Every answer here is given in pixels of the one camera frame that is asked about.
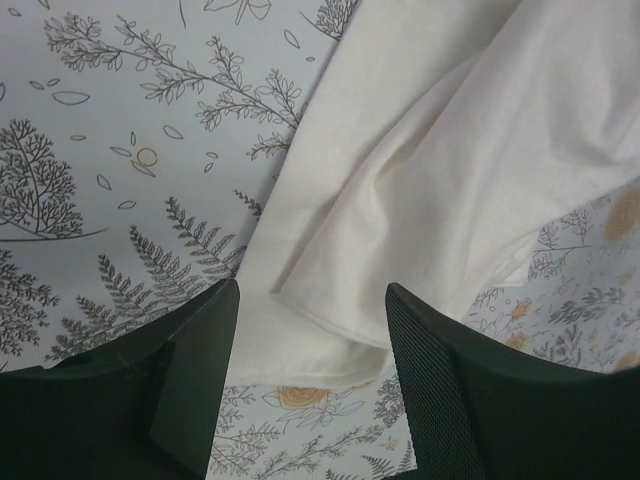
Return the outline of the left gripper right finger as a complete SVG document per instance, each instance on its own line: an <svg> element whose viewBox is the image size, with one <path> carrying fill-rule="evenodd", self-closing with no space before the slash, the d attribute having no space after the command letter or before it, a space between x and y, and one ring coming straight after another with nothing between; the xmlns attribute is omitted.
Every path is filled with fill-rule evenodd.
<svg viewBox="0 0 640 480"><path fill-rule="evenodd" d="M399 284L385 294L413 479L635 479L639 371L601 374L512 349Z"/></svg>

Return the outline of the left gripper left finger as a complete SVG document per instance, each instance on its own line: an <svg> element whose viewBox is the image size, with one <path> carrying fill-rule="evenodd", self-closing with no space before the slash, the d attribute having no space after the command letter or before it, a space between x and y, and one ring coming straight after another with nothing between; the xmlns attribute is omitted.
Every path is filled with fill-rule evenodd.
<svg viewBox="0 0 640 480"><path fill-rule="evenodd" d="M52 368L1 377L5 479L202 479L236 329L222 280Z"/></svg>

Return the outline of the white t shirt red print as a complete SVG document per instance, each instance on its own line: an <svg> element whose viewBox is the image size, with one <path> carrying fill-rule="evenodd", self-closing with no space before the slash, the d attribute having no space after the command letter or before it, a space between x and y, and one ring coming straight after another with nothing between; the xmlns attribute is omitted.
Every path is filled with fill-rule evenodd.
<svg viewBox="0 0 640 480"><path fill-rule="evenodd" d="M638 174L637 2L360 2L241 263L228 383L378 376L389 284L460 320Z"/></svg>

